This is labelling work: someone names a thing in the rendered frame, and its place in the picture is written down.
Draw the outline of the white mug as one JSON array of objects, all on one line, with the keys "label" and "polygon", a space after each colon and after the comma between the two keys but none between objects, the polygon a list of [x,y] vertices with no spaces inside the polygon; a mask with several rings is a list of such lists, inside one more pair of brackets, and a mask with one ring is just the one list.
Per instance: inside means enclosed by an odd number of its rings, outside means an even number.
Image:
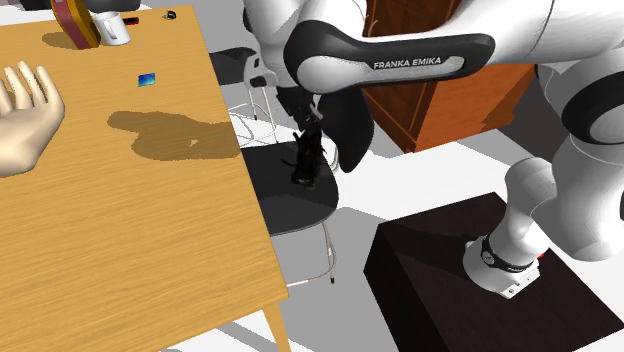
[{"label": "white mug", "polygon": [[131,36],[119,12],[98,13],[93,20],[104,42],[110,46],[121,46],[131,41]]}]

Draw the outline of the red and yellow curved object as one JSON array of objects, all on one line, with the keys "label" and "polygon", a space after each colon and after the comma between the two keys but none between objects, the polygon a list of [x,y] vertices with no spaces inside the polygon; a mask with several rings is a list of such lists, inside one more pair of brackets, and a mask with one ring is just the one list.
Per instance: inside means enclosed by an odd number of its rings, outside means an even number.
[{"label": "red and yellow curved object", "polygon": [[57,22],[77,49],[97,48],[100,32],[84,0],[50,0]]}]

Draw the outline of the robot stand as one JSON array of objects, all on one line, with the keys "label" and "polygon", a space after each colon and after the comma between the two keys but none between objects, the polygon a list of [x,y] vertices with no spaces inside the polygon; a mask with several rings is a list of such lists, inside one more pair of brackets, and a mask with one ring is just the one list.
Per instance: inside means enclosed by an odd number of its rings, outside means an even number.
[{"label": "robot stand", "polygon": [[464,245],[504,210],[491,192],[378,226],[364,273],[399,352],[575,352],[624,329],[553,251],[512,299],[475,285]]}]

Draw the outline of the beige hand sculpture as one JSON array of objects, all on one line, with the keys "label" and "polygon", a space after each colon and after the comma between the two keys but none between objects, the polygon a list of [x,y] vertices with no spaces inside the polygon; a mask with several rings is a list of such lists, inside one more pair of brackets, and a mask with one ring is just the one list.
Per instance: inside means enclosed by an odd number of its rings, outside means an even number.
[{"label": "beige hand sculpture", "polygon": [[33,72],[25,61],[17,67],[20,75],[4,68],[14,101],[0,79],[0,177],[32,170],[65,116],[65,104],[46,68],[37,66]]}]

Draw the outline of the brown wooden cabinet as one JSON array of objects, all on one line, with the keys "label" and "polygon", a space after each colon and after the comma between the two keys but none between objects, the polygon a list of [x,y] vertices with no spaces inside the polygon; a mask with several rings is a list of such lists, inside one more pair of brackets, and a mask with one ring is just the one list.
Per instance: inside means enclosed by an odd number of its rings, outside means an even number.
[{"label": "brown wooden cabinet", "polygon": [[[443,24],[461,0],[367,0],[363,35],[422,32]],[[514,119],[513,109],[535,77],[532,65],[496,65],[452,81],[364,89],[375,122],[404,152],[418,152]]]}]

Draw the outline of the wooden table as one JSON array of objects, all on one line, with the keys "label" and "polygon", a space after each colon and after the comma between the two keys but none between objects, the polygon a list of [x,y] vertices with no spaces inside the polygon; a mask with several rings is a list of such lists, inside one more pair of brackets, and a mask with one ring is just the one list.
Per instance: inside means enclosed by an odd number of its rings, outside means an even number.
[{"label": "wooden table", "polygon": [[[0,352],[157,352],[288,296],[194,9],[139,12],[123,46],[0,26],[0,69],[44,66],[66,115],[0,178]],[[154,85],[138,87],[140,74]]]}]

